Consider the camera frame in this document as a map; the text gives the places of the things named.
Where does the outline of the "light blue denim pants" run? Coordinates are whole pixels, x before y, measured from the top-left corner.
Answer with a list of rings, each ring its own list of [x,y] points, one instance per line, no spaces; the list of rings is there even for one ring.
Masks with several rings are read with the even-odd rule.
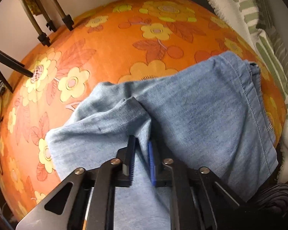
[[[206,166],[249,200],[276,169],[275,133],[259,66],[227,51],[172,76],[100,83],[69,120],[46,134],[61,179],[113,158],[134,135],[134,180],[115,196],[115,229],[169,229],[170,190],[148,178],[148,140],[190,168]]]

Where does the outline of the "orange floral bed sheet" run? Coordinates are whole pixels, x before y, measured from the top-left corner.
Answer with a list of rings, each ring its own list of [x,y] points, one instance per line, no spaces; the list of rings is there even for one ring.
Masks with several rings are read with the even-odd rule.
[[[0,188],[17,221],[60,181],[46,133],[98,83],[175,74],[228,50],[261,60],[227,23],[190,0],[120,0],[74,23],[23,59],[33,77],[13,73],[12,89],[0,95]]]

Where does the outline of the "tall folded tripod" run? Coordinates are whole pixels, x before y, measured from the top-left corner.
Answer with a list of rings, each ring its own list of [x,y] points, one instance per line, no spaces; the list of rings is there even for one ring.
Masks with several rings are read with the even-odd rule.
[[[57,29],[55,27],[55,24],[50,19],[49,15],[47,14],[44,6],[42,5],[40,0],[19,0],[22,8],[24,9],[25,14],[27,15],[29,21],[33,25],[34,29],[38,33],[38,40],[42,43],[43,46],[50,46],[51,42],[49,37],[46,35],[46,33],[41,29],[38,22],[36,21],[35,17],[36,15],[43,15],[43,17],[46,20],[46,27],[53,32],[56,32]],[[60,6],[58,0],[50,0],[52,4],[54,5],[55,10],[60,15],[63,23],[66,25],[66,27],[72,31],[74,21],[71,18],[70,15],[66,14],[62,7]]]

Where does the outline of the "small black tripod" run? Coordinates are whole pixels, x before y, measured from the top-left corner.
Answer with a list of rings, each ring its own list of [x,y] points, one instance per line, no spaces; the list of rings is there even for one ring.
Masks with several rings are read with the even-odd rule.
[[[0,63],[9,67],[10,69],[25,75],[26,77],[32,78],[33,77],[33,72],[29,71],[28,69],[25,68],[25,65],[18,62],[17,60],[13,59],[12,57],[8,56],[4,52],[0,50]],[[2,72],[0,71],[0,80],[3,82],[3,84],[6,86],[6,88],[13,93],[13,88],[9,84],[9,82],[6,80]]]

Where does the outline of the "striped pants knee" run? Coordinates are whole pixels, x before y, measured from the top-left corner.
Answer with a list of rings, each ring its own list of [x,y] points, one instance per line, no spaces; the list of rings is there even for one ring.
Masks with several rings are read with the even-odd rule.
[[[260,212],[283,214],[288,210],[288,184],[276,184],[256,193],[251,206]]]

